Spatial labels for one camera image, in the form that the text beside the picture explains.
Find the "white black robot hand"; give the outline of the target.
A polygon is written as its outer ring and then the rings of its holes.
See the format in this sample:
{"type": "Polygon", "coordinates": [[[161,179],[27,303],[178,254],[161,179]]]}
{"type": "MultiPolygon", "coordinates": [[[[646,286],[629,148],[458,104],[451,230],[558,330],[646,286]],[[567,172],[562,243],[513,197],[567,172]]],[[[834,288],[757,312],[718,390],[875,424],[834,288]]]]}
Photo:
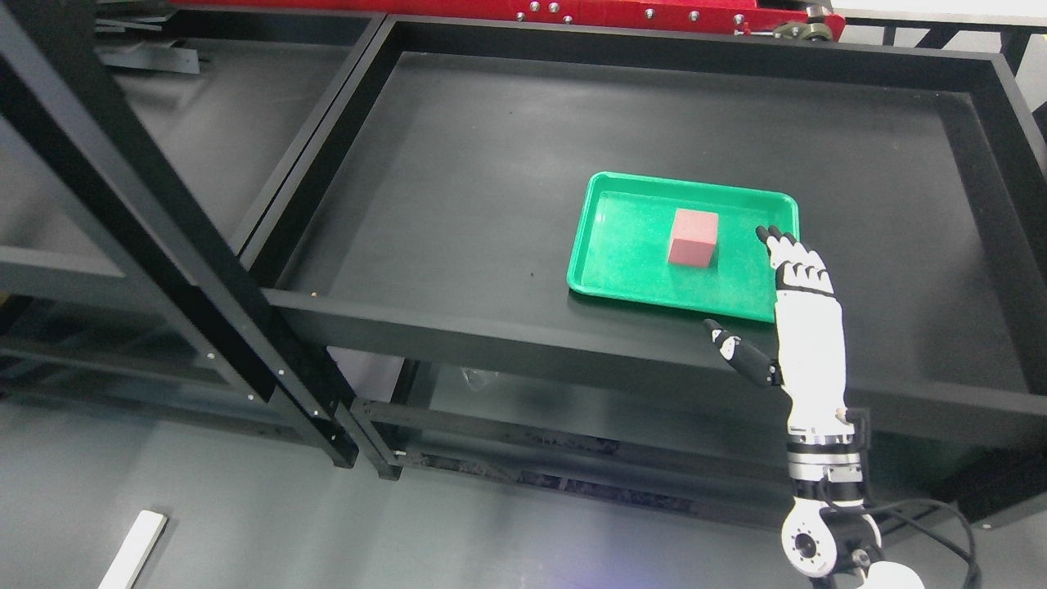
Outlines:
{"type": "Polygon", "coordinates": [[[846,347],[843,310],[818,251],[790,232],[756,228],[774,273],[775,357],[749,344],[718,321],[703,321],[725,361],[751,383],[790,399],[789,436],[800,443],[848,443],[846,347]]]}

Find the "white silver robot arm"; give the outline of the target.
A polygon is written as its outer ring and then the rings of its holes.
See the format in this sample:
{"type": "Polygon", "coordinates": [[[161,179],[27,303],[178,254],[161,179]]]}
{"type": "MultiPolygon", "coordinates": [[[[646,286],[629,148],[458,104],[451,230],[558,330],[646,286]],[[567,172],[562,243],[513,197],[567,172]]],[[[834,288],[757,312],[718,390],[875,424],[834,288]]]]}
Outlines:
{"type": "Polygon", "coordinates": [[[837,588],[853,575],[861,588],[923,588],[911,567],[888,560],[866,481],[868,441],[860,432],[792,433],[793,506],[781,526],[782,551],[812,588],[837,588]]]}

